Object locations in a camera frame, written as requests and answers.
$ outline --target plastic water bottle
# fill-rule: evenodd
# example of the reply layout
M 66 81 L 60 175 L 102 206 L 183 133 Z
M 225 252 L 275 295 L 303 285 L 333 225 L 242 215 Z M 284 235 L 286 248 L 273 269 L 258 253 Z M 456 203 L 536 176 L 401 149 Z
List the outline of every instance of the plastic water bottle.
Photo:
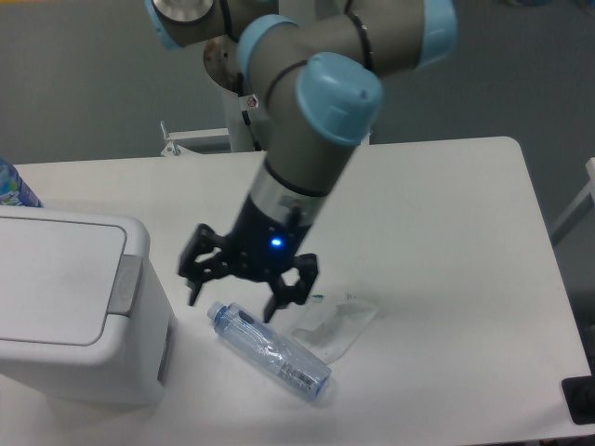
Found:
M 14 165 L 0 158 L 0 204 L 43 207 Z
M 307 400 L 320 395 L 331 369 L 308 350 L 277 334 L 238 304 L 227 307 L 216 302 L 207 314 L 215 323 L 215 333 L 244 357 Z

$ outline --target bottle label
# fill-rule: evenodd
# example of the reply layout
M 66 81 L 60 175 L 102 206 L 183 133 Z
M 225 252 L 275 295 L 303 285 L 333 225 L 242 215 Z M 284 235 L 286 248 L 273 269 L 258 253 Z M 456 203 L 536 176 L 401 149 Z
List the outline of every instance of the bottle label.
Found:
M 8 192 L 0 195 L 0 205 L 42 207 L 39 199 L 24 182 L 21 182 L 19 190 L 15 181 L 8 184 Z
M 312 389 L 312 384 L 314 384 L 309 376 L 296 369 L 289 362 L 283 364 L 279 371 L 279 377 L 305 393 L 308 393 Z

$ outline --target robotic arm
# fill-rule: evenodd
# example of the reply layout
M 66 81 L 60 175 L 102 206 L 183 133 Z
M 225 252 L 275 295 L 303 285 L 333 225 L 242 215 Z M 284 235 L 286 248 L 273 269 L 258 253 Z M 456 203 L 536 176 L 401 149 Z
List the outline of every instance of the robotic arm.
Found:
M 147 2 L 170 46 L 241 35 L 240 70 L 264 103 L 273 135 L 231 232 L 223 237 L 200 225 L 178 273 L 192 289 L 190 305 L 204 283 L 230 274 L 267 282 L 269 321 L 278 308 L 302 305 L 316 280 L 316 255 L 297 252 L 377 117 L 383 101 L 377 76 L 426 65 L 453 49 L 451 0 L 351 0 L 343 15 L 305 28 L 270 15 L 274 2 Z M 299 279 L 287 285 L 282 274 L 291 268 Z

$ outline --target light blue joint cap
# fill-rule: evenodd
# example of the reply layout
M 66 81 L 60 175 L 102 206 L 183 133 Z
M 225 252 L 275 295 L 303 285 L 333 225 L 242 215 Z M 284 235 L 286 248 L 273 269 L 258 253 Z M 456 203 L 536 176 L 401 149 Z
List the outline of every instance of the light blue joint cap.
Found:
M 151 18 L 152 26 L 154 26 L 155 31 L 159 36 L 159 40 L 161 40 L 162 45 L 166 49 L 181 48 L 181 46 L 178 45 L 165 30 L 164 25 L 161 23 L 161 20 L 157 16 L 155 7 L 152 5 L 152 0 L 145 0 L 145 7 L 147 8 L 147 12 L 149 13 L 149 17 Z
M 250 83 L 250 59 L 252 59 L 252 53 L 258 45 L 258 42 L 264 34 L 266 34 L 271 28 L 282 23 L 296 23 L 284 16 L 277 14 L 270 14 L 268 16 L 262 16 L 248 25 L 240 36 L 240 43 L 238 44 L 238 63 L 240 64 L 240 70 L 244 74 L 244 79 Z
M 448 56 L 456 44 L 456 12 L 452 0 L 424 0 L 424 36 L 419 67 Z
M 296 99 L 310 125 L 341 146 L 358 146 L 384 101 L 378 78 L 354 60 L 319 53 L 297 77 Z

